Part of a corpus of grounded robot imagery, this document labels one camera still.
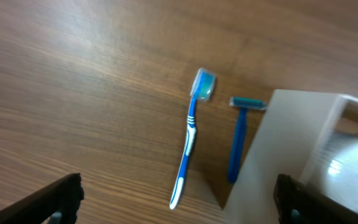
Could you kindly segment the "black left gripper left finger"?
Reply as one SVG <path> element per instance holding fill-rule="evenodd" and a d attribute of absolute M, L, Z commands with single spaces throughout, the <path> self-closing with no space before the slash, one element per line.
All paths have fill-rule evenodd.
<path fill-rule="evenodd" d="M 0 210 L 0 223 L 52 223 L 74 224 L 84 190 L 79 173 L 68 174 L 20 201 Z"/>

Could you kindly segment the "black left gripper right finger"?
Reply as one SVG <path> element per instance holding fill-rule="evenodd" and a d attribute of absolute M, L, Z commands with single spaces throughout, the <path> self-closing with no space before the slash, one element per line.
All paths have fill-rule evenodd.
<path fill-rule="evenodd" d="M 286 174 L 278 174 L 273 199 L 280 224 L 358 224 L 358 213 Z"/>

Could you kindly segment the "cotton swab tub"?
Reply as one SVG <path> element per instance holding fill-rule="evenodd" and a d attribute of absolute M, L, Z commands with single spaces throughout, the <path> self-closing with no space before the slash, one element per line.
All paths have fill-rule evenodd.
<path fill-rule="evenodd" d="M 315 165 L 307 185 L 358 213 L 358 135 L 333 132 Z"/>

